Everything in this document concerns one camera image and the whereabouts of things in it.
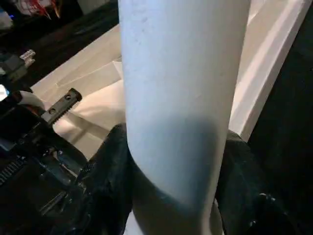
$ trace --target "white pvc pipe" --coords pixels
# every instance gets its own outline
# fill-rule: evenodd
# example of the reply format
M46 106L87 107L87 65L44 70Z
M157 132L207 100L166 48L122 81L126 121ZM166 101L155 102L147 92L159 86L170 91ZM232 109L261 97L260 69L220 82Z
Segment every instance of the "white pvc pipe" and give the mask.
M149 235L209 234L250 1L119 3L135 216Z

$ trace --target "white pipe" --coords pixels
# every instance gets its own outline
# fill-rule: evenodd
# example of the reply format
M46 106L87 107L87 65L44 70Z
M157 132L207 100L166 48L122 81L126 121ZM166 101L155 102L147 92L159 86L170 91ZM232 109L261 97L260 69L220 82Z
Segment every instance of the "white pipe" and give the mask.
M209 234L249 5L119 1L127 137L143 173L134 213L146 234Z

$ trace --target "black fabric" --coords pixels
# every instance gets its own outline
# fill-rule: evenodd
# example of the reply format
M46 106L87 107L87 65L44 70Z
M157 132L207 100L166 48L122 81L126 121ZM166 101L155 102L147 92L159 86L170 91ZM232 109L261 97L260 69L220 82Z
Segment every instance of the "black fabric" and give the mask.
M126 126L115 126L70 189L52 235L122 235L132 209Z
M313 234L313 7L261 112L248 144L303 234Z

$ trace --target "light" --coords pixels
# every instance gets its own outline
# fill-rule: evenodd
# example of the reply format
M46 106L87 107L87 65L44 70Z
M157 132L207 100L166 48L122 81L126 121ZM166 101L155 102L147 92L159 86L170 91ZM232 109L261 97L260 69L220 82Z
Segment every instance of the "light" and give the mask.
M9 91L4 87L4 85L0 85L0 101L3 101L9 95Z

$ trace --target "white wall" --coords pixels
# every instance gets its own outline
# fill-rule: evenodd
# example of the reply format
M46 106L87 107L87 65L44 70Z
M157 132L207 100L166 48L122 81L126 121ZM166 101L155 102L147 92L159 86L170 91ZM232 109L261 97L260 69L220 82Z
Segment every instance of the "white wall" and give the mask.
M78 0L78 4L80 5L83 13L88 14L109 1L110 0Z

